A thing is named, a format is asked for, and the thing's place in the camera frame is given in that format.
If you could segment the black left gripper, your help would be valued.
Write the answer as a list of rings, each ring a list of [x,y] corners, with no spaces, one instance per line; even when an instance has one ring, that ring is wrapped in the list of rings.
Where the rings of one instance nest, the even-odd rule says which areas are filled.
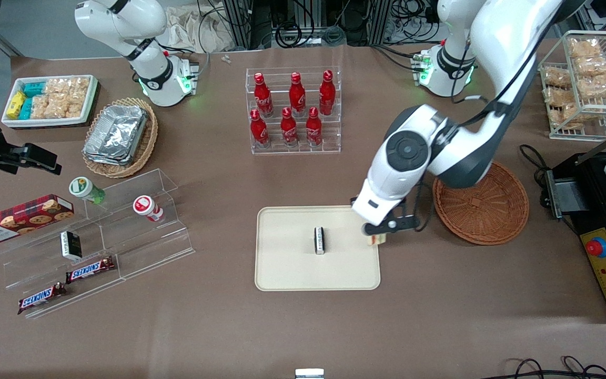
[[[364,224],[364,235],[375,236],[380,234],[397,233],[399,231],[415,230],[419,226],[419,219],[414,215],[389,215],[378,225]]]

